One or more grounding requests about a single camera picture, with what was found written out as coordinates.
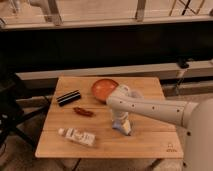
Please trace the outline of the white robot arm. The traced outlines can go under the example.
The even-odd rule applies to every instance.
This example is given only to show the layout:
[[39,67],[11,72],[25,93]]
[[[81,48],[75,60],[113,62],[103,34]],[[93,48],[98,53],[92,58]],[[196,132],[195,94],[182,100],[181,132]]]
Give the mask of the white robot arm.
[[119,85],[107,98],[116,119],[132,112],[182,126],[187,130],[182,171],[213,171],[213,99],[190,101],[150,100],[136,97]]

